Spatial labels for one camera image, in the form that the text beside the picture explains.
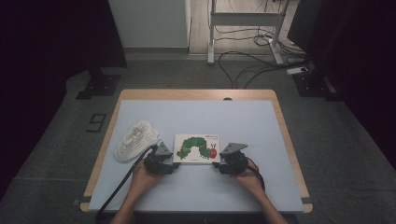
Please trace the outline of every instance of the wooden table edge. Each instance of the wooden table edge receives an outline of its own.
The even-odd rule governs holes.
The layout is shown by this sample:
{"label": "wooden table edge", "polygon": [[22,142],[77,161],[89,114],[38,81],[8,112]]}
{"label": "wooden table edge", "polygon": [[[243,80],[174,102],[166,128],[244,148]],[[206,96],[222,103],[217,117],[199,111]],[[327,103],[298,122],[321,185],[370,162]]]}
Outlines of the wooden table edge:
{"label": "wooden table edge", "polygon": [[[100,171],[103,165],[103,158],[106,155],[107,147],[113,134],[113,129],[116,125],[118,113],[120,110],[120,103],[122,100],[224,100],[231,98],[233,100],[271,100],[274,110],[276,112],[277,121],[285,141],[285,146],[289,154],[290,164],[294,172],[294,176],[299,188],[300,196],[302,198],[309,198],[308,189],[306,187],[303,173],[297,156],[294,151],[293,144],[283,118],[282,110],[279,101],[276,98],[276,93],[272,90],[150,90],[150,89],[136,89],[123,90],[120,93],[119,100],[114,109],[113,116],[107,127],[106,135],[103,144],[100,148],[95,165],[92,169],[92,174],[88,182],[87,188],[84,192],[84,198],[91,198],[94,187],[99,178]],[[80,209],[84,212],[90,212],[90,203],[81,203]],[[309,213],[313,209],[312,203],[304,204],[304,213]]]}

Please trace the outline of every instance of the hand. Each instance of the hand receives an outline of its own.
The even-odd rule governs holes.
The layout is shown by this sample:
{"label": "hand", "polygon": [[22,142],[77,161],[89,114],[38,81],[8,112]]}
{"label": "hand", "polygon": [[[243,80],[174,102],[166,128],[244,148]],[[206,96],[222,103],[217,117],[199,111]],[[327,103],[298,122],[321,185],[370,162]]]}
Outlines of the hand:
{"label": "hand", "polygon": [[144,160],[134,168],[131,187],[127,197],[134,197],[136,200],[147,190],[151,189],[164,175],[150,174],[146,169]]}
{"label": "hand", "polygon": [[[257,167],[253,161],[248,160],[248,166],[252,167],[253,169],[259,171],[259,167]],[[253,195],[257,195],[258,193],[263,192],[262,183],[260,182],[259,178],[251,171],[246,169],[240,175],[232,175],[238,183],[244,188],[250,191]]]}

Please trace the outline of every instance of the book cover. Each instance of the book cover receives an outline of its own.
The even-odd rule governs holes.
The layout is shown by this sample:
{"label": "book cover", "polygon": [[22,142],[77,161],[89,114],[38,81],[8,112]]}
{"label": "book cover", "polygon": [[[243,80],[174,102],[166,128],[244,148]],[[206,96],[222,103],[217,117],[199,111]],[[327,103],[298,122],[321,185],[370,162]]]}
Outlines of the book cover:
{"label": "book cover", "polygon": [[211,164],[220,162],[216,134],[176,134],[174,162]]}

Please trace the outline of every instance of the white metal frame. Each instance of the white metal frame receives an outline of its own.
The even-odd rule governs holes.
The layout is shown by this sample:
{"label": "white metal frame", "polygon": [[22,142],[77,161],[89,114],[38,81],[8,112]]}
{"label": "white metal frame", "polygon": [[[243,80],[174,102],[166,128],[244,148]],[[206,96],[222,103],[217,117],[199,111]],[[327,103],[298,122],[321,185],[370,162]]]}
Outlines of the white metal frame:
{"label": "white metal frame", "polygon": [[254,13],[240,13],[240,12],[216,12],[216,1],[212,0],[212,8],[210,11],[210,33],[209,43],[207,49],[207,63],[213,64],[215,62],[215,41],[213,32],[215,26],[275,26],[274,38],[270,39],[270,48],[274,54],[277,64],[283,64],[280,56],[280,49],[277,40],[282,28],[283,20],[285,20],[286,11],[288,9],[289,0],[280,12],[254,12]]}

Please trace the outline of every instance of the white wall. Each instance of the white wall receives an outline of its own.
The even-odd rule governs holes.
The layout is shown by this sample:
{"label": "white wall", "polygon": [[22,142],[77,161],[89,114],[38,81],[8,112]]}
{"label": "white wall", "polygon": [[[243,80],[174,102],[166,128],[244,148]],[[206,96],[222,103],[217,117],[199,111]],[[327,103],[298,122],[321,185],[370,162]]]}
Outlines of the white wall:
{"label": "white wall", "polygon": [[187,48],[190,0],[109,0],[124,48]]}

